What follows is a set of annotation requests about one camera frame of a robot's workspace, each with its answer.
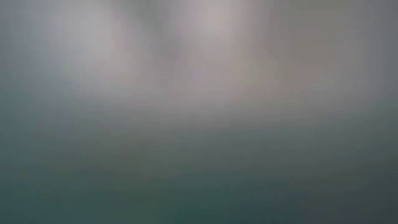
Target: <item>gray haze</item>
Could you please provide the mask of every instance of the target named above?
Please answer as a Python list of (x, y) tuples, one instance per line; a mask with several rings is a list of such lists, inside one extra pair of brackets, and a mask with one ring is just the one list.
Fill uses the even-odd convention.
[(397, 223), (397, 5), (0, 2), (0, 223)]

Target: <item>murky water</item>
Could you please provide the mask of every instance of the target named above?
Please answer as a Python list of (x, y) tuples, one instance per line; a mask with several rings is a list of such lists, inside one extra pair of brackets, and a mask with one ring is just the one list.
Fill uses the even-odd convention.
[(0, 3), (3, 223), (395, 223), (388, 1)]

